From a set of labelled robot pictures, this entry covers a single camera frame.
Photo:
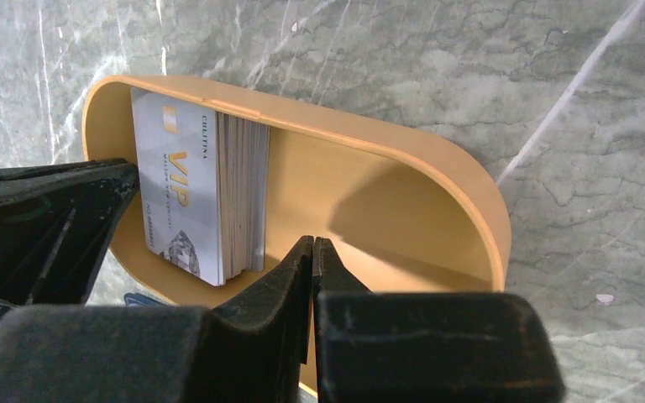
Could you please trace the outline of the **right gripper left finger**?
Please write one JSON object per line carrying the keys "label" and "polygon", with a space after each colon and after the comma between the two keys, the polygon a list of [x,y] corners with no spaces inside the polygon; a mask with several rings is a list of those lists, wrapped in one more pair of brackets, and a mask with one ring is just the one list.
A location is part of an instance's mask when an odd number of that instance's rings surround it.
{"label": "right gripper left finger", "polygon": [[28,306],[0,321],[0,402],[294,402],[313,239],[220,306]]}

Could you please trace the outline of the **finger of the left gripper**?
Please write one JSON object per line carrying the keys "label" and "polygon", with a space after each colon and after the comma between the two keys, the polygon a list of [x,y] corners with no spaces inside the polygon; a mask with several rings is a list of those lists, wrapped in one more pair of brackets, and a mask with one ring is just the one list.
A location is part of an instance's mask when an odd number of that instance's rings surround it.
{"label": "finger of the left gripper", "polygon": [[33,304],[81,305],[139,190],[123,159],[0,168],[0,319]]}

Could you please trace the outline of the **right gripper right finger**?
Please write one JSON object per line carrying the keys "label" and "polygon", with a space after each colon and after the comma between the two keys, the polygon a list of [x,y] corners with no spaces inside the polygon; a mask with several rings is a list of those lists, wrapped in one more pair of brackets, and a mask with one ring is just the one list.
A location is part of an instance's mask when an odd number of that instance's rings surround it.
{"label": "right gripper right finger", "polygon": [[537,312],[505,292],[373,292],[333,242],[312,250],[321,402],[560,402]]}

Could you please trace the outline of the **navy blue card holder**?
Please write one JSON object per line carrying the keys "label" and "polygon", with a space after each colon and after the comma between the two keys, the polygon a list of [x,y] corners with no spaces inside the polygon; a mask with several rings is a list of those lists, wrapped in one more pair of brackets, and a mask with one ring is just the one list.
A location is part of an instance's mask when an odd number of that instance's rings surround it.
{"label": "navy blue card holder", "polygon": [[126,306],[164,306],[165,303],[157,301],[147,295],[140,293],[126,293],[123,295],[123,302]]}

